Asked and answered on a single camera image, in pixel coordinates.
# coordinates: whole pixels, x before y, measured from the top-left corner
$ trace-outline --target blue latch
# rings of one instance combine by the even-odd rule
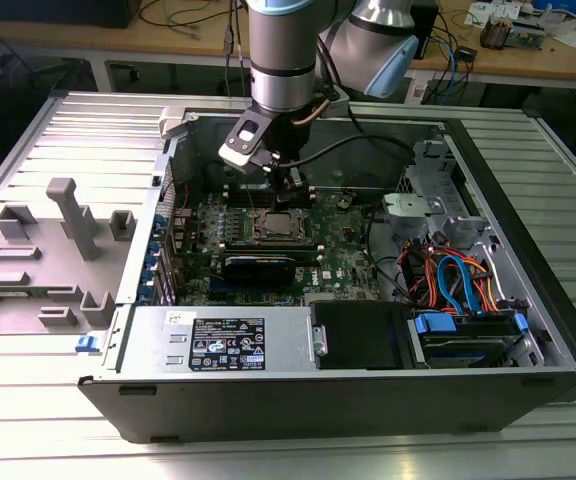
[[[457,325],[452,315],[443,312],[427,312],[415,319],[418,334],[426,332],[456,332]]]
[[[93,337],[92,335],[82,335],[79,337],[79,341],[75,347],[75,352],[92,353],[98,351],[99,349],[97,348],[97,337]]]
[[[517,322],[517,326],[521,333],[528,333],[530,331],[530,327],[528,326],[528,320],[523,313],[515,313],[515,322]]]
[[[144,257],[144,264],[146,265],[146,267],[154,267],[155,265],[157,265],[157,257],[153,255],[146,255]]]
[[[143,272],[141,272],[142,282],[148,282],[153,278],[155,278],[155,272],[153,272],[152,270],[144,270]]]
[[[168,225],[168,221],[163,217],[163,215],[159,215],[158,213],[155,214],[153,223],[155,228],[166,228],[166,225]]]
[[[159,250],[161,250],[159,243],[154,240],[148,242],[148,253],[159,253]]]
[[[139,285],[137,287],[137,294],[143,295],[144,297],[151,298],[152,297],[152,287],[148,285]]]

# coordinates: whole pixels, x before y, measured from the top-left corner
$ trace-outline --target circuit board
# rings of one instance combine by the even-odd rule
[[[178,304],[301,306],[316,300],[379,299],[377,279],[361,244],[362,208],[340,209],[340,198],[341,192],[318,192],[311,208],[290,210],[285,219],[270,217],[264,209],[231,208],[212,195],[190,205],[184,232],[175,236],[183,271]],[[273,223],[266,223],[268,231],[262,228],[260,233],[259,219],[265,214]],[[276,232],[270,232],[270,226]],[[293,243],[272,236],[293,230]],[[236,248],[241,255],[295,258],[294,280],[272,287],[231,285],[219,269],[226,248]]]

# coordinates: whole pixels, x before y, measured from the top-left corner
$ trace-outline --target warning label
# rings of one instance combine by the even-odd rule
[[[196,318],[190,368],[195,372],[265,370],[263,318]]]

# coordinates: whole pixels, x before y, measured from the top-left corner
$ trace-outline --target motherboard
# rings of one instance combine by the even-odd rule
[[[316,192],[303,208],[278,212],[256,192],[244,195],[245,203],[208,194],[176,210],[179,305],[379,299],[364,252],[364,208],[352,195]]]

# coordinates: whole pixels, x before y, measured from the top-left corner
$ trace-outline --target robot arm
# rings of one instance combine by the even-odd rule
[[[375,97],[394,92],[418,40],[412,35],[413,0],[248,0],[253,105],[230,132],[219,154],[251,173],[274,173],[280,191],[286,172],[308,142],[300,120],[312,113],[320,40],[344,87]]]
[[[370,96],[392,94],[417,49],[412,0],[249,0],[252,97],[273,112],[314,95],[317,36],[342,84]]]

